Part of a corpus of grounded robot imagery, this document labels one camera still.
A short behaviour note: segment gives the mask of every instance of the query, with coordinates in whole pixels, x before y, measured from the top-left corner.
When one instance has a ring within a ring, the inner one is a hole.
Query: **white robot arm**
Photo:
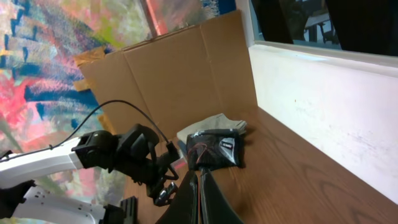
[[[93,205],[52,195],[32,179],[94,166],[109,172],[116,169],[139,184],[146,184],[147,195],[156,206],[168,205],[170,195],[178,188],[174,183],[164,188],[164,183],[178,179],[170,164],[179,156],[170,142],[169,151],[156,157],[154,147],[158,142],[153,130],[137,124],[122,136],[95,131],[39,152],[5,152],[0,155],[0,219],[33,218],[60,224],[135,223],[135,197],[123,200],[120,207]],[[166,175],[169,169],[173,177]]]

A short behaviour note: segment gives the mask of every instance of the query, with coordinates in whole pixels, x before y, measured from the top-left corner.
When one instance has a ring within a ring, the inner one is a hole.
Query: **cardboard sheet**
[[[105,55],[80,67],[98,103],[126,100],[168,138],[209,116],[257,106],[239,11]],[[128,105],[104,107],[125,133],[149,122]]]

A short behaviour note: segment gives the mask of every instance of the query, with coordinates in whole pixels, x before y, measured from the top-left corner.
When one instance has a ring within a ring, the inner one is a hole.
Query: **wooden tabletop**
[[[213,175],[244,223],[398,223],[398,205],[263,110],[230,119],[248,123],[246,167]],[[178,184],[186,171],[178,170]],[[155,223],[167,209],[129,180],[125,197],[132,195],[139,198],[140,224]]]

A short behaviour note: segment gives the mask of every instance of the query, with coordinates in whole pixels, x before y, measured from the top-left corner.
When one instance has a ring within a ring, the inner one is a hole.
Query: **black bag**
[[[190,170],[242,167],[243,138],[237,129],[210,129],[187,137]]]

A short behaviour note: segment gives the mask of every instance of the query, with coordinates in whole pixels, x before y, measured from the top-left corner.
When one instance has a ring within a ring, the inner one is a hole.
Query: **black cable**
[[[6,161],[9,161],[9,160],[11,160],[11,159],[16,159],[16,158],[21,157],[21,156],[27,156],[27,155],[30,155],[30,154],[34,154],[34,153],[38,153],[38,152],[42,152],[42,151],[46,151],[46,150],[52,150],[53,148],[62,145],[64,142],[66,142],[67,140],[69,140],[74,134],[76,134],[76,132],[83,126],[83,124],[88,120],[88,118],[90,118],[90,116],[93,115],[93,114],[95,113],[95,111],[99,110],[101,107],[103,107],[103,106],[105,106],[105,105],[107,105],[107,104],[110,104],[110,103],[117,103],[117,102],[118,102],[118,103],[125,103],[125,104],[127,104],[127,105],[129,105],[129,106],[132,106],[134,109],[138,110],[138,112],[140,112],[142,115],[144,115],[144,117],[145,117],[146,119],[148,119],[148,121],[156,128],[156,130],[157,130],[157,131],[160,133],[160,135],[164,138],[164,140],[166,141],[166,143],[167,143],[167,144],[169,143],[169,140],[167,139],[166,135],[164,135],[164,133],[159,129],[159,127],[154,123],[154,121],[153,121],[147,114],[145,114],[145,112],[143,112],[140,108],[138,108],[136,105],[134,105],[134,104],[132,104],[132,103],[130,103],[130,102],[127,102],[127,101],[125,101],[125,100],[109,100],[109,101],[107,101],[107,102],[105,102],[105,103],[100,104],[100,105],[97,106],[93,111],[91,111],[90,114],[88,114],[88,115],[86,116],[86,118],[79,124],[79,126],[77,126],[77,128],[75,128],[75,130],[74,130],[65,140],[63,140],[62,142],[56,144],[55,146],[50,145],[50,147],[47,147],[47,148],[44,148],[44,149],[39,149],[39,150],[32,151],[32,152],[26,152],[26,153],[19,154],[19,155],[13,156],[13,157],[7,157],[7,158],[5,158],[5,159],[0,160],[0,162],[6,162]]]

